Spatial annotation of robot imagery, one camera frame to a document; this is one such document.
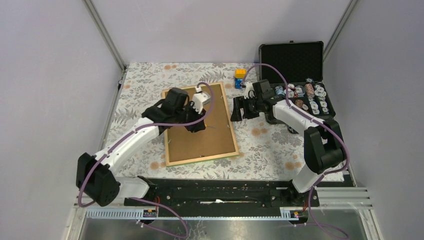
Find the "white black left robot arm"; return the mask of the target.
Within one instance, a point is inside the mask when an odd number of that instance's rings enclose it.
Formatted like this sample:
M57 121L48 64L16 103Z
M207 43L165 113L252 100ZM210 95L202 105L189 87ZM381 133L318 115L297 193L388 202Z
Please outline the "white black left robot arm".
M173 87L115 142L93 155L83 153L77 163L78 206L86 208L97 204L105 207L116 198L136 198L144 206L152 204L155 192L145 180L141 177L118 180L117 172L141 147L167 129L185 127L192 133L205 130L204 119L211 113L214 99L212 91L202 90L200 83L192 96Z

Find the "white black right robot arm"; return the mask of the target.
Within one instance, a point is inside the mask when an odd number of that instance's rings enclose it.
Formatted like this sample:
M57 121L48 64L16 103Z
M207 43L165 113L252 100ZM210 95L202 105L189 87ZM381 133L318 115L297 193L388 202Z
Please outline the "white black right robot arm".
M281 94L276 94L267 80L246 83L242 96L233 98L232 122L254 119L260 113L272 116L297 132L304 141L305 165L292 179L287 201L301 205L306 192L318 184L326 172L349 159L339 124L315 117L296 106Z

